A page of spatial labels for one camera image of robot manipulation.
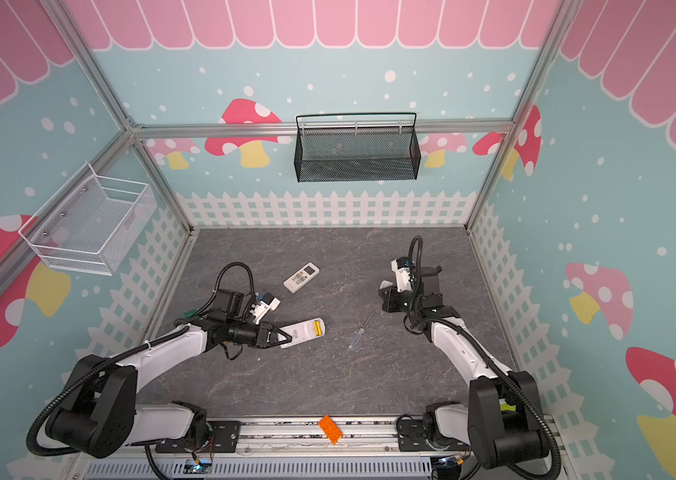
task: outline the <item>black mounting plate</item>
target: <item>black mounting plate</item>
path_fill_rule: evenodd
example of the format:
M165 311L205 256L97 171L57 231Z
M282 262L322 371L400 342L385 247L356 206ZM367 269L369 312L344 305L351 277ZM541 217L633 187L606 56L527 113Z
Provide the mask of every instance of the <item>black mounting plate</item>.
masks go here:
M242 422L231 421L208 421L207 424L212 427L213 434L213 453L234 453L237 451L237 441L239 440L239 428ZM197 453L208 453L208 445ZM179 441L169 438L157 444L155 448L157 453L186 453L186 448L182 447Z
M432 447L426 442L426 430L421 420L401 419L396 422L400 452L464 452L466 444L452 438L444 449Z

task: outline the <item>screwdriver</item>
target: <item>screwdriver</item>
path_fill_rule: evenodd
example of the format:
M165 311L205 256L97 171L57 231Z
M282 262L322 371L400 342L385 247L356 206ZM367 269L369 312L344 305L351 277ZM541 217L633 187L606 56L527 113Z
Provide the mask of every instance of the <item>screwdriver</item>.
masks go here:
M353 350L357 346L359 346L359 341L362 339L362 333L365 332L365 329L367 328L367 325L370 323L370 319L374 314L375 312L370 313L370 316L367 318L367 321L365 322L364 326L361 326L359 330L356 331L356 333L351 339L351 342L349 343L349 350Z

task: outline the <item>black mesh basket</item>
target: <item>black mesh basket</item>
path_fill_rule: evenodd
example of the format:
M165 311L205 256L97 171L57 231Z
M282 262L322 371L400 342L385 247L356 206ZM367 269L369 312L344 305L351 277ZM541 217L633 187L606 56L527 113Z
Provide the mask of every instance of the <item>black mesh basket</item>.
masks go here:
M417 179L416 118L414 113L295 117L298 182Z

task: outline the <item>white picket fence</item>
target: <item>white picket fence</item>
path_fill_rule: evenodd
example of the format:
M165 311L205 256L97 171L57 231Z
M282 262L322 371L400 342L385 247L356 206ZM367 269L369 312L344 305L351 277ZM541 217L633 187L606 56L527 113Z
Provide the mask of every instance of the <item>white picket fence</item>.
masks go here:
M485 205L472 234L519 367L535 378L544 412L554 416L579 478L611 480L615 462L596 448L599 428L583 419L584 398L570 388L570 370L559 364L559 346L548 340L549 324L538 319L540 304L530 300L532 288L522 283L524 271L516 269L516 255L510 253L510 241L503 239L493 209L494 205Z
M325 197L317 192L309 197L304 192L294 197L274 193L263 197L243 194L231 197L212 194L190 198L177 195L186 215L196 226L228 228L281 226L460 226L466 223L477 198L476 192L462 197L457 192L447 197L445 192L432 196L429 192L416 197L410 192L404 197L398 192L385 196L382 192L371 197L367 192L355 197L351 192L339 197L333 192Z

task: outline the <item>table surface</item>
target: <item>table surface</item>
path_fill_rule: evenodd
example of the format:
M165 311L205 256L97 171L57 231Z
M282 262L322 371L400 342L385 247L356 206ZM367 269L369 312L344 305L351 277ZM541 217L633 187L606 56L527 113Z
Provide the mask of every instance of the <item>table surface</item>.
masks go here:
M447 356L425 336L407 333L404 314L381 311L378 287L394 281L391 261L424 240L424 266L441 265L445 304L498 360L514 363L477 260L462 228L281 228L201 230L159 333L201 306L224 265L249 265L256 290L281 300L264 320L277 326L322 317L325 335L287 349L245 348L230 362L220 348L189 359L154 379L138 403L182 400L209 416L420 415L443 400L467 402L467 385ZM300 291L283 282L304 264L319 274ZM221 288L247 292L247 274L234 267ZM374 312L356 351L354 333ZM238 346L229 345L233 355Z

